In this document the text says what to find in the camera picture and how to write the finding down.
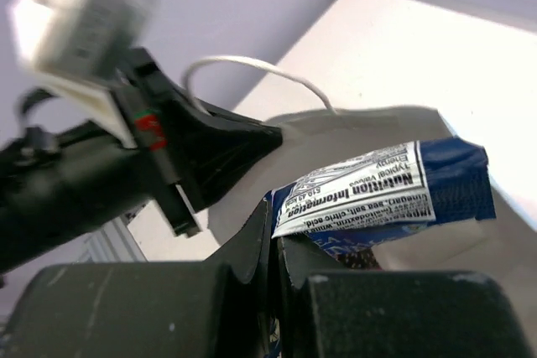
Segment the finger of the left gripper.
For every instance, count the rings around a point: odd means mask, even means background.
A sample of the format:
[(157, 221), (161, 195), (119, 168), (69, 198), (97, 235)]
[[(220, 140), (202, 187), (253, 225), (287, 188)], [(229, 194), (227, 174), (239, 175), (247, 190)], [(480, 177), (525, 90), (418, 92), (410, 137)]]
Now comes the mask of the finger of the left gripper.
[(185, 90), (174, 86), (172, 140), (180, 151), (181, 185), (194, 210), (214, 205), (253, 165), (283, 144), (282, 131), (203, 102), (197, 111)]

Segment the dark blue snack bar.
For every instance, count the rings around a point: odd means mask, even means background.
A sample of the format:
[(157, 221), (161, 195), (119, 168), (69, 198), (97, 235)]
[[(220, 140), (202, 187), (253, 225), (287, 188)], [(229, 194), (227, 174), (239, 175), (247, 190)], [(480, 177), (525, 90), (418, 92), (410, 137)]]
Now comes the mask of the dark blue snack bar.
[(483, 147), (411, 141), (334, 163), (267, 193), (272, 236), (304, 234), (349, 268), (379, 266), (373, 247), (458, 221), (495, 218)]

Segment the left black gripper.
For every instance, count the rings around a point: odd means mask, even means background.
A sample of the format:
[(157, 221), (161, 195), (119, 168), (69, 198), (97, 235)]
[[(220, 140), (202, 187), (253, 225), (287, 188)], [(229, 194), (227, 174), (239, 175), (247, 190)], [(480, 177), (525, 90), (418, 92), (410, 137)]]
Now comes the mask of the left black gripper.
[(144, 48), (121, 64), (114, 90), (133, 148), (93, 122), (52, 134), (26, 127), (1, 152), (1, 269), (12, 269), (146, 200), (155, 200), (173, 232), (198, 231), (186, 197), (190, 175), (176, 136), (179, 91)]

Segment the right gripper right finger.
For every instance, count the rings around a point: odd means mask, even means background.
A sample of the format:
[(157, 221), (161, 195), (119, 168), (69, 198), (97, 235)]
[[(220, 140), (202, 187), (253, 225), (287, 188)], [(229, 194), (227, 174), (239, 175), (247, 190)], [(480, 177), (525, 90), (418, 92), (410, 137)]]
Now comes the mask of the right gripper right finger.
[(277, 242), (285, 357), (530, 357), (511, 303), (469, 271), (350, 270), (305, 236)]

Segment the light blue paper bag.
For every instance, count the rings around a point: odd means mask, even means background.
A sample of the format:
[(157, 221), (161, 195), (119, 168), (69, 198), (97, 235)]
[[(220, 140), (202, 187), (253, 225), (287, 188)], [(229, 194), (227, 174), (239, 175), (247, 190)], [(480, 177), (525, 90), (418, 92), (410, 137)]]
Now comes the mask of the light blue paper bag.
[[(203, 107), (192, 90), (201, 67), (231, 62), (254, 67), (301, 84), (318, 96), (325, 110), (270, 118), (282, 129), (284, 143), (258, 162), (222, 201), (208, 210), (208, 228), (218, 243), (231, 239), (262, 193), (329, 163), (409, 140), (432, 140), (447, 135), (438, 112), (424, 107), (377, 110), (337, 110), (327, 95), (308, 80), (245, 56), (207, 56), (192, 63), (181, 83), (197, 110)], [(466, 220), (429, 229), (400, 241), (373, 248), (384, 269), (473, 269), (496, 278), (524, 268), (536, 269), (536, 232), (498, 193), (493, 195), (493, 221)]]

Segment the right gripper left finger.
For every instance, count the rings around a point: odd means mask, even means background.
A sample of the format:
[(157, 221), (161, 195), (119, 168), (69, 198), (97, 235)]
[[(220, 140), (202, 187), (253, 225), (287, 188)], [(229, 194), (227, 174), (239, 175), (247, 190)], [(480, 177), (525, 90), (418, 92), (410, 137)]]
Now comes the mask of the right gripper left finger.
[(272, 210), (197, 262), (40, 271), (1, 333), (4, 357), (259, 357), (269, 348)]

